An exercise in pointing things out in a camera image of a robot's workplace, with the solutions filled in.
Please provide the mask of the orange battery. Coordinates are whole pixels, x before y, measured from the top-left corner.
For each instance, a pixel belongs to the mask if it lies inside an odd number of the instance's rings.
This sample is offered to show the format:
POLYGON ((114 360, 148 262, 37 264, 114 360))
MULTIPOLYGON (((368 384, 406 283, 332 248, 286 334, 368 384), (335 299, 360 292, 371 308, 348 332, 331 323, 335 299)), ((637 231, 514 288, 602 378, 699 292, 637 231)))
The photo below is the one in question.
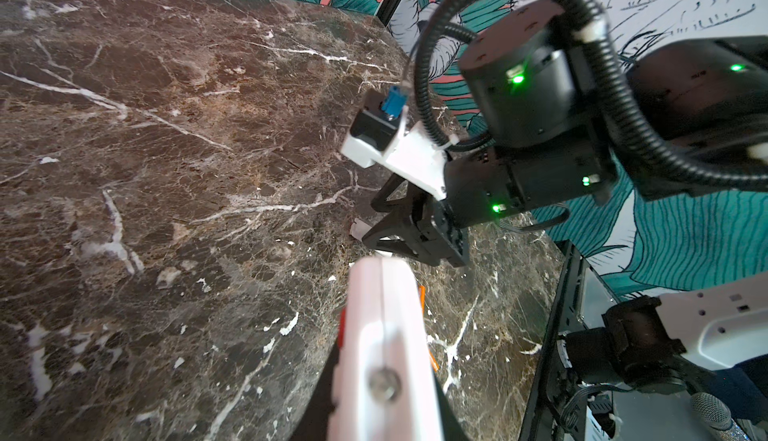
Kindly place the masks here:
POLYGON ((430 363, 431 363, 433 371, 435 373, 439 372, 440 367, 439 367, 439 365, 438 365, 434 355, 431 353, 431 351, 428 351, 428 354, 429 354, 429 357, 430 357, 430 363))
POLYGON ((419 294, 421 312, 423 314, 425 310, 426 287, 422 285, 418 286, 418 294, 419 294))

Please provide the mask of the white battery cover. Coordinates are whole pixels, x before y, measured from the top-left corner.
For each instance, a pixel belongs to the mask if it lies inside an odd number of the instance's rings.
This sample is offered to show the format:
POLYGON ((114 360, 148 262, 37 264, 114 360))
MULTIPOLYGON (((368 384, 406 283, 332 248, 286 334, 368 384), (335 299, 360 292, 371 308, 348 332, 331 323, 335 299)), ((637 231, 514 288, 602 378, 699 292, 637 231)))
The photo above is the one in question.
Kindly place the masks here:
POLYGON ((360 218, 355 218, 350 225, 349 234, 353 239, 362 242, 370 230, 371 226, 368 223, 360 218))

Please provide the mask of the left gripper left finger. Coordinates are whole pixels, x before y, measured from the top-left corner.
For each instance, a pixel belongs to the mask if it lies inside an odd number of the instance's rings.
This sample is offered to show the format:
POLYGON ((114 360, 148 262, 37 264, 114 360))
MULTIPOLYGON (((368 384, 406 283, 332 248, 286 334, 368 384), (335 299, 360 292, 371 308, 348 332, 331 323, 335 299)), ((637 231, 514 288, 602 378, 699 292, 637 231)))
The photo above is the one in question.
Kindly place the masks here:
POLYGON ((326 441, 329 417, 335 410, 332 401, 334 370, 339 361, 339 347, 334 344, 310 400, 289 441, 326 441))

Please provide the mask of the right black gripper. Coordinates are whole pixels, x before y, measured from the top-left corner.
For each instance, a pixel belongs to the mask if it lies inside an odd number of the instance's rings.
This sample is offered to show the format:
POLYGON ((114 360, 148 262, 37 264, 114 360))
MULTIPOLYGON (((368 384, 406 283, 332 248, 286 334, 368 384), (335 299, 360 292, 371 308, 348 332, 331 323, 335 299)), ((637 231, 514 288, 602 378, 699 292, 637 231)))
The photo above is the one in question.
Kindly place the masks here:
POLYGON ((439 151, 444 196, 416 200, 420 188, 392 174, 371 199, 385 217, 362 238, 373 250, 438 266, 468 263, 472 226, 585 195, 608 201, 617 170, 609 151, 589 140, 551 140, 522 149, 491 146, 450 158, 439 151), (393 198, 403 186, 405 194, 393 198))

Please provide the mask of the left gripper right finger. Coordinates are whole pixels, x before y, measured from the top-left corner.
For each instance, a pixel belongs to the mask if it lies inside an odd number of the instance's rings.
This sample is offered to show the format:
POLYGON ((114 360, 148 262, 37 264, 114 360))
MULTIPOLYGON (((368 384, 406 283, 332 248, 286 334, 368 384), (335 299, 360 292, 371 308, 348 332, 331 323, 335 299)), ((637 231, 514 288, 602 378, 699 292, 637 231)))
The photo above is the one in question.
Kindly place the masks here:
POLYGON ((436 395, 440 412, 443 438, 445 441, 469 441, 461 424, 454 415, 450 404, 442 390, 439 381, 436 381, 436 395))

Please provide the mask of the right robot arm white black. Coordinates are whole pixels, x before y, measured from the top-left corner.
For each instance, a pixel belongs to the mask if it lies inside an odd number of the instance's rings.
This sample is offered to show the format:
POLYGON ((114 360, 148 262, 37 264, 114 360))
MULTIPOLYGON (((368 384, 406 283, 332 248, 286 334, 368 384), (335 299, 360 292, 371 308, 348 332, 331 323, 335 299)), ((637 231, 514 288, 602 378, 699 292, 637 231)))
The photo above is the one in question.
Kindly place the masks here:
MULTIPOLYGON (((537 208, 610 199, 620 172, 656 201, 767 188, 767 60, 758 38, 677 42, 629 72, 598 0, 443 0, 398 85, 370 92, 348 136, 390 178, 372 200, 375 250, 463 267, 468 229, 537 208)), ((602 325, 579 317, 574 246, 525 413, 526 440, 612 440, 615 393, 686 391, 702 423, 746 440, 711 384, 767 354, 767 280, 642 295, 602 325), (707 408, 712 415, 705 415, 707 408)))

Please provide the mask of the white remote control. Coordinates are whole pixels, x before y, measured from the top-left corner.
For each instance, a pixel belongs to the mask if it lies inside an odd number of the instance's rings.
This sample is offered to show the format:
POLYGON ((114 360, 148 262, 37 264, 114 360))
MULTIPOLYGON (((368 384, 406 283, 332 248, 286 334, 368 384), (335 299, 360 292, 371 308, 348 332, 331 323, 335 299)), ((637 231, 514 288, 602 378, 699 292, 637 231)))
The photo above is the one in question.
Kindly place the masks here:
POLYGON ((330 440, 443 439, 417 281, 404 260, 366 257, 350 268, 331 400, 330 440))

